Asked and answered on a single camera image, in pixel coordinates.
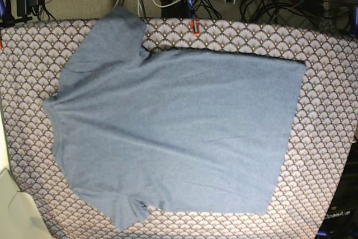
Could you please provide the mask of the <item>fan-patterned tablecloth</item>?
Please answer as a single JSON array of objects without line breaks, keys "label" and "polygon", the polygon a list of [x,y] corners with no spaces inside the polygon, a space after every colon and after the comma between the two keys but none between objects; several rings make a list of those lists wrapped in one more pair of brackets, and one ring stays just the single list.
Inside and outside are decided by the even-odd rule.
[{"label": "fan-patterned tablecloth", "polygon": [[206,48],[301,60],[307,66],[287,154],[266,214],[164,213],[118,231],[76,197],[51,153],[42,109],[60,69],[94,22],[52,21],[2,30],[1,105],[10,169],[51,238],[314,238],[341,179],[357,128],[357,40],[293,27],[148,19],[150,51]]}]

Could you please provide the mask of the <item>black OpenArm base stand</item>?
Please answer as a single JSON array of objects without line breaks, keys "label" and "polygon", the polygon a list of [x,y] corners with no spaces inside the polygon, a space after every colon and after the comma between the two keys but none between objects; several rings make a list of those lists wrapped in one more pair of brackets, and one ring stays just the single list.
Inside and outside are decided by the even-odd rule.
[{"label": "black OpenArm base stand", "polygon": [[351,146],[331,205],[316,238],[357,238],[357,142]]}]

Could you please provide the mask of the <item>black box under table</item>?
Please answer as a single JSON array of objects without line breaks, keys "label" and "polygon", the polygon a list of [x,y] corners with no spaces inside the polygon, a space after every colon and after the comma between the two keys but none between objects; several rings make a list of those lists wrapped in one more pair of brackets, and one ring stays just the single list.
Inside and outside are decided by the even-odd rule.
[{"label": "black box under table", "polygon": [[188,15],[189,10],[186,0],[161,8],[161,18],[188,18]]}]

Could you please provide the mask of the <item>blue T-shirt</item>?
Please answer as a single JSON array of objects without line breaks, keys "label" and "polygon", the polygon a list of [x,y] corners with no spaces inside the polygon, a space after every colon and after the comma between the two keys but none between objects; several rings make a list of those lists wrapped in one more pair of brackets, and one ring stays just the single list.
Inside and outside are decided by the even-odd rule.
[{"label": "blue T-shirt", "polygon": [[118,229],[165,212],[266,213],[306,65],[245,54],[143,48],[118,8],[60,71],[44,110],[72,191]]}]

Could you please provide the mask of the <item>red table clamp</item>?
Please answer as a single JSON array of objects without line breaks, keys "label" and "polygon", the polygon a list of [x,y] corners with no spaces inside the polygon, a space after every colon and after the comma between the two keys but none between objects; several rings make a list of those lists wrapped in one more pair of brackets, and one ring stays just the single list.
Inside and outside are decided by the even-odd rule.
[{"label": "red table clamp", "polygon": [[191,20],[190,21],[190,29],[191,29],[191,33],[194,36],[199,36],[200,35],[199,21],[198,20]]}]

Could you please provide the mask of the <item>beige plastic bin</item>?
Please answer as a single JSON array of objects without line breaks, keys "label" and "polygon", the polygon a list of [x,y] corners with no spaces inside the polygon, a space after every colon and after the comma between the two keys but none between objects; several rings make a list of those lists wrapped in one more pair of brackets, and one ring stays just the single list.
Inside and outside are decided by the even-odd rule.
[{"label": "beige plastic bin", "polygon": [[52,238],[31,195],[16,184],[1,120],[1,238]]}]

